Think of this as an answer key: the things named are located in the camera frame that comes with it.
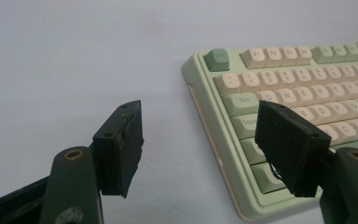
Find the green and pink keyboard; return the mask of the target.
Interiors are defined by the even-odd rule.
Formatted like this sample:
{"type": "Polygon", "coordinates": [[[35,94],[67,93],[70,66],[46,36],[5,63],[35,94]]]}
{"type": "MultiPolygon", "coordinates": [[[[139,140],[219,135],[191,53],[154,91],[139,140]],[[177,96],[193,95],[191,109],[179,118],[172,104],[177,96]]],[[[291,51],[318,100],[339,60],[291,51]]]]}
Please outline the green and pink keyboard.
{"type": "Polygon", "coordinates": [[[256,221],[308,204],[289,193],[255,143],[260,101],[293,109],[358,148],[358,42],[316,47],[206,49],[182,66],[240,218],[256,221]]]}

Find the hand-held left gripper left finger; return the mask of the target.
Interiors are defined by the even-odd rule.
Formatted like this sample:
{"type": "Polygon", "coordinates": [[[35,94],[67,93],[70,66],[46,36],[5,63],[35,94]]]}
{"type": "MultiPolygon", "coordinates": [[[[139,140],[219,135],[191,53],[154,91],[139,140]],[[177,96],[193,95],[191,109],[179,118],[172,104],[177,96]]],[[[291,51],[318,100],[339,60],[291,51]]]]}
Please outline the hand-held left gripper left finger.
{"type": "Polygon", "coordinates": [[[141,101],[119,106],[92,138],[102,195],[127,197],[142,157],[143,144],[141,101]]]}

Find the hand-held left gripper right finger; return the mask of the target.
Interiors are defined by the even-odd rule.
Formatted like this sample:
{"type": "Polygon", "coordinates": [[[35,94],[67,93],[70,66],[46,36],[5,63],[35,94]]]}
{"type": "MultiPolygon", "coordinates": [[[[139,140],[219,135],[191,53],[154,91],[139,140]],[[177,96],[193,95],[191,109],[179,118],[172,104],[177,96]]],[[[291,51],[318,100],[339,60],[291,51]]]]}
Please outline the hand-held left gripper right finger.
{"type": "Polygon", "coordinates": [[[260,101],[255,142],[272,173],[296,197],[314,197],[331,136],[290,108],[260,101]]]}

